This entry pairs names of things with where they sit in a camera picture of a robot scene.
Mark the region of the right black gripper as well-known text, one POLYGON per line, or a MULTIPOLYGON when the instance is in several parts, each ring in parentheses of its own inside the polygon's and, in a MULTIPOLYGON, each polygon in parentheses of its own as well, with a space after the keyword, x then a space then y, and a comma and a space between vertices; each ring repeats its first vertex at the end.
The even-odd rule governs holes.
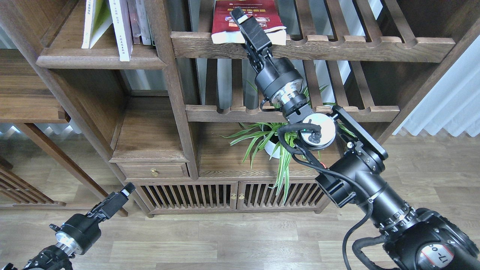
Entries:
POLYGON ((271 40, 254 17, 248 17, 241 7, 235 7, 230 15, 245 39, 242 45, 256 72, 255 84, 269 100, 281 100, 286 93, 300 94, 303 78, 288 58, 275 58, 271 40))

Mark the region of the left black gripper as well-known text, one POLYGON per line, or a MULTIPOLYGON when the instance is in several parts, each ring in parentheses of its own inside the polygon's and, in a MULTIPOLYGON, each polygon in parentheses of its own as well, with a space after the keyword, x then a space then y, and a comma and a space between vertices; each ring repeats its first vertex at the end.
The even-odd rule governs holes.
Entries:
POLYGON ((113 217, 135 189, 134 184, 129 182, 122 188, 121 193, 111 193, 87 214, 74 214, 60 227, 50 224, 58 241, 55 246, 68 256, 85 254, 101 237, 98 224, 113 217))

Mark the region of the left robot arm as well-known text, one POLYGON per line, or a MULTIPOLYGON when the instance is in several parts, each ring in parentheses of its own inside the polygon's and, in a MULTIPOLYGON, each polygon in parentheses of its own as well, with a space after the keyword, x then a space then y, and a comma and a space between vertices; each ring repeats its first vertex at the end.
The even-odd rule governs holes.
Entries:
POLYGON ((135 190, 127 183, 119 192, 110 193, 87 214, 74 214, 61 226, 50 224, 55 231, 57 243, 41 250, 26 263, 24 270, 71 270, 71 258, 85 254, 101 237, 99 224, 113 217, 128 201, 135 190))

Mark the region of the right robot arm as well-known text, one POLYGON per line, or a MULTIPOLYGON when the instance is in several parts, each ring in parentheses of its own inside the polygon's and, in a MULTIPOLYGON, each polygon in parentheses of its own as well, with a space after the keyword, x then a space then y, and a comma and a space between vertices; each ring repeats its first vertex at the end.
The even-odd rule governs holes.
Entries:
POLYGON ((313 112, 301 93, 301 75, 288 58, 273 57, 272 43, 255 17, 240 7, 230 15, 245 39, 243 47, 264 101, 278 105, 288 121, 277 131, 279 142, 293 159, 305 157, 299 164, 319 172, 316 181, 336 206, 353 203, 366 214, 343 239, 346 268, 350 269, 347 240, 370 219, 379 236, 360 238, 352 245, 355 256, 370 270, 380 266, 362 248, 378 244, 398 270, 478 270, 479 249, 464 232, 435 211, 410 207, 380 176, 388 158, 380 144, 341 106, 333 106, 331 114, 313 112))

